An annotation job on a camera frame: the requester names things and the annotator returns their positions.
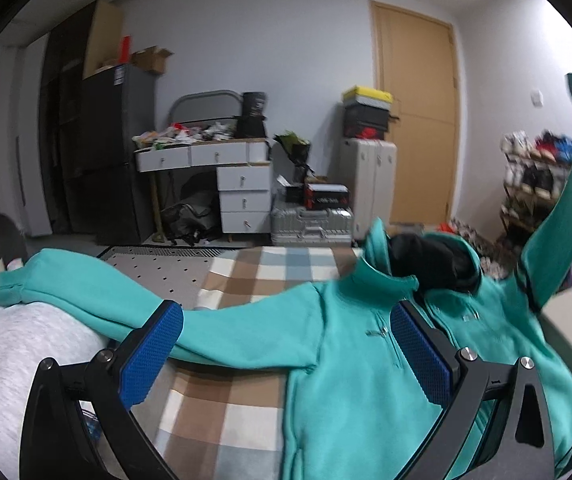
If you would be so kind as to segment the teal hooded fleece jacket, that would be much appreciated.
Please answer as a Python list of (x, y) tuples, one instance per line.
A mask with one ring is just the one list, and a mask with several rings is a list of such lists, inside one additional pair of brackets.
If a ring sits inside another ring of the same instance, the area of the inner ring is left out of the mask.
[[(568, 84), (572, 95), (572, 74)], [(572, 168), (507, 278), (487, 278), (461, 237), (391, 236), (375, 222), (352, 271), (306, 292), (316, 306), (292, 310), (287, 327), (244, 348), (233, 313), (219, 322), (182, 309), (182, 333), (167, 359), (288, 368), (292, 450), (284, 478), (395, 479), (441, 413), (391, 333), (392, 308), (408, 300), (453, 347), (506, 367), (505, 396), (481, 403), (445, 479), (553, 479), (572, 452), (572, 374), (546, 341), (540, 313), (571, 265)], [(117, 348), (163, 301), (103, 261), (58, 249), (0, 275), (0, 307), (50, 304)], [(39, 362), (21, 427), (24, 478), (97, 470), (80, 410), (90, 402), (84, 373), (91, 361)]]

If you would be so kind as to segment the wooden shoe rack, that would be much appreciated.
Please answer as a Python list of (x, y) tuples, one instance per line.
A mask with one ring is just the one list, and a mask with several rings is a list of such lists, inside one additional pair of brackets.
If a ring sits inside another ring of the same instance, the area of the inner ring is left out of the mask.
[(516, 131), (504, 136), (500, 150), (506, 165), (499, 242), (518, 255), (562, 195), (572, 166), (572, 139), (544, 130), (531, 141), (525, 131)]

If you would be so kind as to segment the checkered bed sheet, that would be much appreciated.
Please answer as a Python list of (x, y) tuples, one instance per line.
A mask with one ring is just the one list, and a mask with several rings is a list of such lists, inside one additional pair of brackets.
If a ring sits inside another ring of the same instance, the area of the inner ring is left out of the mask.
[[(212, 260), (194, 307), (216, 320), (235, 315), (244, 348), (287, 327), (306, 292), (352, 271), (357, 250), (262, 247)], [(280, 479), (292, 409), (286, 367), (249, 368), (173, 360), (164, 373), (164, 407), (155, 444), (182, 479)]]

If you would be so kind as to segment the dotted grey floor rug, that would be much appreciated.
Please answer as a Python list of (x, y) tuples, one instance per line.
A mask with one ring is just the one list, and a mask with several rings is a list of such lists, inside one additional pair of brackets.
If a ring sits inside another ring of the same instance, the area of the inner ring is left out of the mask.
[(223, 292), (207, 290), (211, 271), (218, 278), (232, 270), (237, 250), (181, 247), (111, 247), (98, 258), (162, 299), (185, 310), (216, 310)]

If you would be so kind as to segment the black bag under desk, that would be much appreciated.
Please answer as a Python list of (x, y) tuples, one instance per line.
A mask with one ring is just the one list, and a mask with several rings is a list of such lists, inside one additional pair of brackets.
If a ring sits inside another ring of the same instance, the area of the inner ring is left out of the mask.
[(195, 246), (218, 232), (212, 195), (198, 192), (161, 211), (162, 232), (172, 244), (182, 240)]

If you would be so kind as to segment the yellow lid shoe box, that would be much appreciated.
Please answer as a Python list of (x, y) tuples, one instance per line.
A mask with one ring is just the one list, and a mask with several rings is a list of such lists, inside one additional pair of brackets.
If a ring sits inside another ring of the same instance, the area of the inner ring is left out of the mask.
[(354, 86), (342, 94), (345, 107), (354, 104), (390, 110), (393, 97), (389, 92), (364, 86)]

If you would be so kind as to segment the flat silver suitcase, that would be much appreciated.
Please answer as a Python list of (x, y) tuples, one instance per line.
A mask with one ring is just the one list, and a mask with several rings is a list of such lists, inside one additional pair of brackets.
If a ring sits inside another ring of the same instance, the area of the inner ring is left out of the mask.
[(271, 240), (275, 246), (350, 246), (352, 230), (350, 209), (307, 210), (294, 204), (278, 204), (271, 212)]

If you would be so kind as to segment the upright white suitcase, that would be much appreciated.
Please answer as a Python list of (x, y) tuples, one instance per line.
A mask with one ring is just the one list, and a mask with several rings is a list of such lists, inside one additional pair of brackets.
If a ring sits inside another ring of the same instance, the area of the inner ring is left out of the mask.
[(342, 141), (338, 179), (349, 189), (355, 240), (364, 239), (375, 219), (389, 222), (396, 169), (397, 147), (393, 143), (361, 139)]

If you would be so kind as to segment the black shoe box on suitcase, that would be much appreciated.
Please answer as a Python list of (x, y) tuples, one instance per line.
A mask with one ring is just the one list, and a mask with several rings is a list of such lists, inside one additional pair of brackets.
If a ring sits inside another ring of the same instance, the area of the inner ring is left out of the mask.
[(283, 176), (277, 177), (276, 184), (277, 196), (286, 204), (303, 206), (307, 210), (349, 207), (349, 190), (343, 184), (323, 181), (292, 183)]

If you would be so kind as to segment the white drawer desk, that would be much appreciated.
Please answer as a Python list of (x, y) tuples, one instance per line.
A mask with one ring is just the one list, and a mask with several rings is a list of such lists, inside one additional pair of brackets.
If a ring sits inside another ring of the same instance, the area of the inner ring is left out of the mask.
[(173, 143), (137, 150), (135, 160), (141, 174), (187, 174), (182, 195), (207, 193), (225, 235), (270, 232), (272, 165), (267, 140)]

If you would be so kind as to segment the black wardrobe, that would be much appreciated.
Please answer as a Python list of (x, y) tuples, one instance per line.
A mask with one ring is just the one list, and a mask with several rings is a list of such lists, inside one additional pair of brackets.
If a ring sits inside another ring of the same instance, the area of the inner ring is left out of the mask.
[(95, 0), (48, 34), (39, 104), (46, 211), (53, 232), (134, 245), (154, 232), (149, 180), (133, 137), (155, 125), (155, 77), (118, 60), (123, 13)]

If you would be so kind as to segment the flower bouquet dark wrap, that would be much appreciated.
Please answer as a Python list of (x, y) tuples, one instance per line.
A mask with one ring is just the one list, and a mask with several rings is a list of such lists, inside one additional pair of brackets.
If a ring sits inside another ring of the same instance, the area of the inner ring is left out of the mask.
[(275, 172), (290, 184), (303, 184), (310, 170), (311, 142), (286, 130), (274, 138), (272, 161)]

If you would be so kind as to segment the grey chair back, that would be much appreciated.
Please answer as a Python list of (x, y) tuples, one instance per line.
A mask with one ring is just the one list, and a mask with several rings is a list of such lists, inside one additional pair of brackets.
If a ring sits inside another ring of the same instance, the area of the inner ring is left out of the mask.
[(242, 96), (232, 90), (187, 94), (170, 107), (168, 124), (203, 129), (219, 124), (234, 128), (242, 112), (242, 104)]

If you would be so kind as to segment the black bag on desk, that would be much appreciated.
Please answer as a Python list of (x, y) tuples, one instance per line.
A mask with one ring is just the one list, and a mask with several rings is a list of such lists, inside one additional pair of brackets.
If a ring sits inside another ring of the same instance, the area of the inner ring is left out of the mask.
[(242, 111), (237, 117), (235, 136), (237, 139), (263, 139), (266, 137), (264, 92), (244, 92)]

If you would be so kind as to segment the open cardboard box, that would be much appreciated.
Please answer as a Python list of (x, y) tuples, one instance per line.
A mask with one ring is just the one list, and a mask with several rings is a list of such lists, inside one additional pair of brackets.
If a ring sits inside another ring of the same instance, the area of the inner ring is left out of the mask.
[(134, 52), (131, 55), (130, 63), (144, 70), (144, 72), (163, 75), (166, 72), (167, 59), (171, 55), (172, 52), (167, 49), (151, 46)]

